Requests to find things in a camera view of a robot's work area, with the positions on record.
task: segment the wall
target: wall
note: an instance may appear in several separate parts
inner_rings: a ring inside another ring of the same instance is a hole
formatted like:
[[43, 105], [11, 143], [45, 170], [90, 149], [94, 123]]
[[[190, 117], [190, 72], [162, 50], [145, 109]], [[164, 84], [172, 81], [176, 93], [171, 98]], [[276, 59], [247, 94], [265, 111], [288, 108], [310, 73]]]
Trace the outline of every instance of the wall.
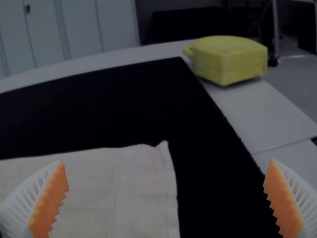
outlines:
[[194, 7], [220, 6], [221, 0], [135, 0], [139, 34], [145, 37], [152, 13], [155, 11], [185, 9]]

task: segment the floor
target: floor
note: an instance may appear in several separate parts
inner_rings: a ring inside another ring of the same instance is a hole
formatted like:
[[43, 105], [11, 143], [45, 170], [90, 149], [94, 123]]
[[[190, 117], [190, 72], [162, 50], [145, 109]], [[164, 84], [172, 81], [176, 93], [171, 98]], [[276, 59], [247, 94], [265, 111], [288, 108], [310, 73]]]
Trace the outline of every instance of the floor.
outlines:
[[281, 62], [264, 79], [317, 123], [317, 55], [297, 48], [296, 41], [280, 41]]

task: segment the white towel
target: white towel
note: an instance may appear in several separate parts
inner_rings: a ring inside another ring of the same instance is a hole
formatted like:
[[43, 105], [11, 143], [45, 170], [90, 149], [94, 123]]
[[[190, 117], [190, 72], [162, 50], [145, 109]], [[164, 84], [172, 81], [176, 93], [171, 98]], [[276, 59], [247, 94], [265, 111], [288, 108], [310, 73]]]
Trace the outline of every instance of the white towel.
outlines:
[[0, 200], [55, 160], [70, 191], [50, 238], [179, 238], [167, 142], [0, 161]]

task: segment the serrated orange pad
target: serrated orange pad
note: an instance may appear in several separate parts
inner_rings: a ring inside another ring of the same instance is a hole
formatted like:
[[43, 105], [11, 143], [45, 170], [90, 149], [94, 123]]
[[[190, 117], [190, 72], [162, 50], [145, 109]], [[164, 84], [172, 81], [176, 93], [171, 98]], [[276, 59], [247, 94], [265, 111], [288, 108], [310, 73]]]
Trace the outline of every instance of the serrated orange pad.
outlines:
[[45, 190], [34, 208], [29, 220], [29, 230], [34, 238], [48, 238], [48, 232], [52, 230], [52, 223], [56, 222], [55, 216], [59, 214], [58, 208], [63, 205], [69, 186], [63, 161], [60, 161]]
[[284, 238], [296, 237], [303, 228], [303, 218], [288, 181], [274, 160], [271, 160], [265, 176], [264, 192], [271, 202], [273, 216], [277, 218], [279, 233]]

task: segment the cabinet door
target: cabinet door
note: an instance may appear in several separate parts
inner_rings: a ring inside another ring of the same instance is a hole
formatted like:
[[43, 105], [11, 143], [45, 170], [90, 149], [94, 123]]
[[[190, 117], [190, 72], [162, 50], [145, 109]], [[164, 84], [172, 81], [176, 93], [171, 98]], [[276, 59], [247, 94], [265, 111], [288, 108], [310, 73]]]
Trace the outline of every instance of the cabinet door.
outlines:
[[133, 0], [96, 0], [105, 51], [139, 45]]
[[63, 61], [54, 0], [24, 0], [24, 4], [29, 6], [26, 20], [37, 66]]
[[35, 67], [22, 0], [0, 0], [0, 30], [11, 74]]
[[0, 60], [0, 79], [4, 78], [4, 71], [3, 71], [3, 67], [2, 67], [2, 62]]
[[102, 43], [94, 0], [62, 0], [72, 58], [101, 53]]

